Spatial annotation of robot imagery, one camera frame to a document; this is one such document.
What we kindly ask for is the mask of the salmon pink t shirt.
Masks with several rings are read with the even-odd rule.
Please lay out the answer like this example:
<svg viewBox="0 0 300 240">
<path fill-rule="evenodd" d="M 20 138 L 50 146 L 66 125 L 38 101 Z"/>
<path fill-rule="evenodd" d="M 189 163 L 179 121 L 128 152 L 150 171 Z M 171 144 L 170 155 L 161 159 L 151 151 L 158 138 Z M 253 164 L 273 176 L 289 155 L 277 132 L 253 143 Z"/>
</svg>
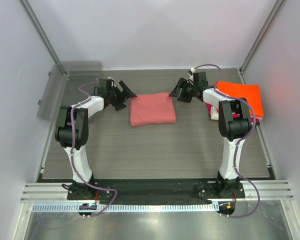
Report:
<svg viewBox="0 0 300 240">
<path fill-rule="evenodd" d="M 140 94 L 130 100 L 130 125 L 174 124 L 176 113 L 168 92 Z"/>
</svg>

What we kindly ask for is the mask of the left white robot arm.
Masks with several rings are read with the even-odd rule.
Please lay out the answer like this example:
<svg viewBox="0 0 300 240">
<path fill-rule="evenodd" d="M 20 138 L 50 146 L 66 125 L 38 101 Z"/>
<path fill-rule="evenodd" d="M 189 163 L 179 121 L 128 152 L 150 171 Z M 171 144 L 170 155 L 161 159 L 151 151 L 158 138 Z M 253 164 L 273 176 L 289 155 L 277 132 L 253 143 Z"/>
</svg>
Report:
<svg viewBox="0 0 300 240">
<path fill-rule="evenodd" d="M 85 83 L 78 88 L 86 96 L 85 100 L 69 106 L 62 105 L 59 108 L 54 137 L 66 152 L 70 162 L 72 184 L 62 186 L 70 194 L 90 200 L 100 190 L 94 184 L 94 175 L 86 153 L 89 118 L 109 105 L 120 111 L 127 107 L 125 102 L 128 99 L 137 97 L 123 81 L 119 82 L 119 86 L 122 89 L 118 88 L 111 77 Z"/>
</svg>

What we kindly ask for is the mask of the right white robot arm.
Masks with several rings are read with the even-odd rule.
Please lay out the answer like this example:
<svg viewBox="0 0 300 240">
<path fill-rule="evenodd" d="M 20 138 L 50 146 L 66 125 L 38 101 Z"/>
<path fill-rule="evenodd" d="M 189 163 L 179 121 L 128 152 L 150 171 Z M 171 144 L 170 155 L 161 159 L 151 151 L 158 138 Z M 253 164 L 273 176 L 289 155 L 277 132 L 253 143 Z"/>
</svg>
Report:
<svg viewBox="0 0 300 240">
<path fill-rule="evenodd" d="M 223 137 L 221 166 L 217 172 L 214 192 L 221 198 L 230 198 L 240 188 L 240 158 L 247 135 L 253 129 L 250 108 L 244 98 L 229 96 L 215 86 L 210 86 L 205 72 L 189 74 L 180 78 L 170 92 L 170 97 L 190 103 L 197 98 L 218 110 L 218 130 Z"/>
</svg>

